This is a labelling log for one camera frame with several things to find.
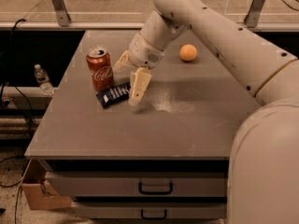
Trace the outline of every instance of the water bottle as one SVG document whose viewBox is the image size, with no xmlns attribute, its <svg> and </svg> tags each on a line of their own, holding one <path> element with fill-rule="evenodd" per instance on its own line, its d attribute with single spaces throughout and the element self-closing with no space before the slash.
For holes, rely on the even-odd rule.
<svg viewBox="0 0 299 224">
<path fill-rule="evenodd" d="M 48 73 L 45 69 L 41 68 L 39 64 L 35 65 L 35 77 L 40 89 L 44 95 L 53 95 L 55 90 L 50 83 Z"/>
</svg>

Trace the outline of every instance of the black handle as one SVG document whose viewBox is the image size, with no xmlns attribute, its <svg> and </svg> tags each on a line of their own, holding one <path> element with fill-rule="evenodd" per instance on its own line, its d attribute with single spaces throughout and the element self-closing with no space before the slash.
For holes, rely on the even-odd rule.
<svg viewBox="0 0 299 224">
<path fill-rule="evenodd" d="M 174 185 L 172 182 L 169 183 L 169 190 L 167 191 L 145 191 L 142 189 L 142 183 L 140 182 L 138 184 L 138 189 L 139 189 L 139 192 L 141 194 L 144 194 L 144 195 L 169 195 L 172 193 L 173 189 L 174 189 Z"/>
<path fill-rule="evenodd" d="M 145 219 L 145 220 L 165 220 L 165 219 L 167 219 L 167 210 L 164 210 L 163 217 L 144 217 L 144 211 L 141 210 L 141 218 Z"/>
</svg>

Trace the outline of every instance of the cardboard box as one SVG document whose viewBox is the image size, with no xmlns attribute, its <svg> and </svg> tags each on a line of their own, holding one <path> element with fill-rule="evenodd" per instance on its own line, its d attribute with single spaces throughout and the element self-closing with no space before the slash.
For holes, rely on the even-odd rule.
<svg viewBox="0 0 299 224">
<path fill-rule="evenodd" d="M 60 196 L 45 179 L 46 170 L 38 161 L 31 160 L 21 182 L 31 210 L 50 210 L 70 207 L 72 199 Z"/>
</svg>

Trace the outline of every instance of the tiled floor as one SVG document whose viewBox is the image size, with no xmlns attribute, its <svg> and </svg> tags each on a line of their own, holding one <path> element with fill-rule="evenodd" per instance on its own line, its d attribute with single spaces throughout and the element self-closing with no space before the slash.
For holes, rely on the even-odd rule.
<svg viewBox="0 0 299 224">
<path fill-rule="evenodd" d="M 153 10 L 151 0 L 64 0 L 72 21 L 145 21 Z M 203 0 L 233 21 L 242 22 L 252 0 Z M 299 9 L 293 0 L 285 2 Z M 16 21 L 25 18 L 28 21 L 56 21 L 56 15 L 50 0 L 0 0 L 0 22 Z M 281 0 L 266 0 L 260 22 L 299 22 L 299 12 L 289 8 Z M 0 161 L 21 155 L 22 147 L 1 147 Z M 11 159 L 0 162 L 0 184 L 10 185 L 21 180 L 26 161 Z M 3 224 L 37 223 L 91 223 L 81 219 L 70 209 L 56 211 L 31 211 L 20 192 L 19 185 L 13 188 L 0 188 L 0 208 L 6 208 L 0 215 Z"/>
</svg>

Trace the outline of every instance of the soda can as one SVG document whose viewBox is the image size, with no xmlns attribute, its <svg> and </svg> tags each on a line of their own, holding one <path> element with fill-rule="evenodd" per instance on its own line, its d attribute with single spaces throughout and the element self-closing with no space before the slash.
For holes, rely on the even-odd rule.
<svg viewBox="0 0 299 224">
<path fill-rule="evenodd" d="M 110 55 L 106 49 L 101 47 L 91 49 L 86 56 L 86 61 L 90 68 L 93 87 L 96 91 L 114 87 Z"/>
</svg>

